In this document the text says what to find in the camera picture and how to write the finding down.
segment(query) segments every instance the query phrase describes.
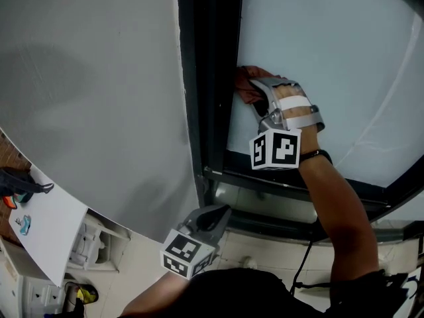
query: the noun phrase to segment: black wristband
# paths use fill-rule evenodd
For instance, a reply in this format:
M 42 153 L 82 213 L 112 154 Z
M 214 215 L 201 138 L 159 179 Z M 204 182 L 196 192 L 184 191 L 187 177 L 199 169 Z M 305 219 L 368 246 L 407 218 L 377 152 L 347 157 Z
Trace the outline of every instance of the black wristband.
M 333 161 L 331 160 L 330 154 L 328 154 L 326 150 L 316 150 L 316 151 L 308 152 L 305 154 L 301 154 L 299 159 L 299 164 L 307 159 L 310 159 L 310 158 L 313 158 L 314 156 L 319 156 L 319 155 L 326 157 L 327 160 L 331 163 L 331 165 L 333 165 Z

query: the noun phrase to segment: brown cloth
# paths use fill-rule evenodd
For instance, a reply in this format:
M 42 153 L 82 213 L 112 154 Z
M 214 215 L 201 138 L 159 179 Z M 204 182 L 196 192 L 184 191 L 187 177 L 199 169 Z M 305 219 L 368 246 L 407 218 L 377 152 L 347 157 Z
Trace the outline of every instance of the brown cloth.
M 264 100 L 261 94 L 257 92 L 250 84 L 249 79 L 267 77 L 281 78 L 281 76 L 275 76 L 274 74 L 271 74 L 270 72 L 258 66 L 241 66 L 237 68 L 235 76 L 235 87 L 237 93 L 240 95 L 244 103 L 252 104 L 256 103 L 257 101 Z

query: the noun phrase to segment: tiled floor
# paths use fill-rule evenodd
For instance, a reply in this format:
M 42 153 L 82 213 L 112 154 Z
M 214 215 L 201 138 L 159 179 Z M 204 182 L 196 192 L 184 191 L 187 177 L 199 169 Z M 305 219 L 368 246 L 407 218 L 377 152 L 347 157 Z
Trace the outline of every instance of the tiled floor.
M 220 246 L 220 257 L 210 269 L 239 267 L 243 257 L 252 256 L 259 270 L 277 275 L 287 288 L 292 285 L 307 248 L 235 233 L 225 233 Z M 133 233 L 126 246 L 113 247 L 113 259 L 119 265 L 118 274 L 86 272 L 75 275 L 77 280 L 90 282 L 99 291 L 99 301 L 86 307 L 87 317 L 118 317 L 130 300 L 160 278 L 165 273 L 159 263 L 160 247 L 158 242 Z M 414 270 L 417 253 L 417 240 L 379 247 L 381 265 L 391 273 Z M 305 284 L 328 281 L 333 257 L 332 247 L 314 246 L 298 280 Z M 296 297 L 321 311 L 329 306 L 327 291 L 297 290 Z

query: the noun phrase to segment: black and white marker cube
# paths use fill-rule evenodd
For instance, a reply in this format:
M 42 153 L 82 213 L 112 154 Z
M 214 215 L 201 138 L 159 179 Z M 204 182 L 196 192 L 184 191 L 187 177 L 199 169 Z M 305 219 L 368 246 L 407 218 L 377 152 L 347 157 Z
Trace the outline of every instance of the black and white marker cube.
M 212 263 L 215 248 L 171 230 L 160 251 L 160 264 L 173 273 L 191 279 Z
M 300 134 L 300 129 L 269 129 L 253 138 L 249 142 L 252 169 L 298 168 Z

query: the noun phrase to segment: person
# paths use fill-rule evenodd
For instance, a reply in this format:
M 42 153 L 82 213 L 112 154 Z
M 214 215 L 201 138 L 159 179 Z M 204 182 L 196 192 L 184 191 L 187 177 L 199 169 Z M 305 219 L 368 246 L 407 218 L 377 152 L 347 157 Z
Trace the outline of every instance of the person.
M 276 89 L 280 98 L 298 94 L 291 86 Z M 296 107 L 284 111 L 284 117 L 309 112 L 309 107 Z M 301 154 L 319 149 L 316 126 L 302 128 Z M 299 173 L 335 251 L 331 283 L 339 286 L 331 287 L 329 310 L 322 313 L 296 299 L 271 273 L 235 268 L 204 272 L 190 282 L 168 272 L 132 300 L 122 316 L 383 317 L 381 302 L 386 307 L 401 299 L 391 301 L 385 292 L 376 236 L 361 200 L 323 155 L 304 160 Z

